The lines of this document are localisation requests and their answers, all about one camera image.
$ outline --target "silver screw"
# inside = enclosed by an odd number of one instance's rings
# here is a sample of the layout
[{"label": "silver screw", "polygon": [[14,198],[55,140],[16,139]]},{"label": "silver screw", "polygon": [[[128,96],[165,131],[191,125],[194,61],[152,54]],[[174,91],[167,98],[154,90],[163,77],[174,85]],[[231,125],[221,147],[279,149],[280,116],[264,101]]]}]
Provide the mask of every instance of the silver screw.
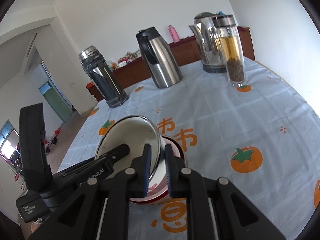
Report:
[{"label": "silver screw", "polygon": [[228,180],[227,178],[225,178],[225,177],[221,177],[221,178],[219,179],[219,183],[220,183],[221,185],[227,185],[227,184],[229,183],[229,180]]},{"label": "silver screw", "polygon": [[96,179],[96,178],[89,178],[88,180],[87,180],[87,183],[89,184],[89,185],[94,185],[94,184],[96,184],[98,182],[98,180]]},{"label": "silver screw", "polygon": [[124,172],[125,172],[125,174],[132,175],[132,174],[134,174],[136,171],[135,171],[134,168],[126,168]]},{"label": "silver screw", "polygon": [[181,169],[181,172],[182,172],[183,174],[190,174],[190,173],[191,173],[191,169],[190,169],[190,168],[182,168],[182,169]]}]

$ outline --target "kettle spout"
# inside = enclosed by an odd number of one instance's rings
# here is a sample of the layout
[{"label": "kettle spout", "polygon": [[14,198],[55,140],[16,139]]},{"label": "kettle spout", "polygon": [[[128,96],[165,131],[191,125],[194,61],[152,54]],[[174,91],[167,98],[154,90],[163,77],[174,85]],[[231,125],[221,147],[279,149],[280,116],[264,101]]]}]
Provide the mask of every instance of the kettle spout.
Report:
[{"label": "kettle spout", "polygon": [[196,39],[200,39],[201,36],[201,28],[200,24],[195,24],[195,25],[189,25],[190,29],[192,32],[195,34]]}]

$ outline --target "green door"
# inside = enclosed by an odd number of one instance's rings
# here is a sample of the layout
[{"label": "green door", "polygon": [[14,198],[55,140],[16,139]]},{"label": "green door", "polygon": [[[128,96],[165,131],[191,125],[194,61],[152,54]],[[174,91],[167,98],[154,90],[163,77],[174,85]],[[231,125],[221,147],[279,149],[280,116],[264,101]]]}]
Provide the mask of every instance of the green door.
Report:
[{"label": "green door", "polygon": [[50,87],[43,93],[43,96],[56,114],[63,120],[63,122],[65,122],[71,115],[71,110],[67,107],[55,89]]}]

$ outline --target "yellow liquid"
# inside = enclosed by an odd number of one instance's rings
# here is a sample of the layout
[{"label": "yellow liquid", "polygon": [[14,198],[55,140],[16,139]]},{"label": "yellow liquid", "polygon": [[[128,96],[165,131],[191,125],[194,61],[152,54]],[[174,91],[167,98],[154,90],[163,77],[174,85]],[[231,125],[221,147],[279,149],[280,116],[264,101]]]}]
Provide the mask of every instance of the yellow liquid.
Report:
[{"label": "yellow liquid", "polygon": [[240,60],[240,51],[236,37],[221,38],[221,46],[227,61],[231,58]]}]

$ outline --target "tablecloth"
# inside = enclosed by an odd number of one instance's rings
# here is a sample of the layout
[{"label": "tablecloth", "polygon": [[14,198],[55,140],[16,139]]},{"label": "tablecloth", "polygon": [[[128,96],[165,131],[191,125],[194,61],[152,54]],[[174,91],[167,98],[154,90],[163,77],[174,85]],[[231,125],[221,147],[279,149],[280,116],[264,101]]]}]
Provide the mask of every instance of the tablecloth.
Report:
[{"label": "tablecloth", "polygon": [[[200,61],[181,67],[183,80],[158,89],[147,79],[126,89],[110,109],[100,101],[70,146],[59,171],[95,155],[113,121],[139,114],[182,145],[188,166],[211,179],[229,178],[286,236],[294,239],[319,202],[320,119],[287,83],[245,59],[247,86]],[[130,204],[129,239],[186,239],[183,199]]]}]

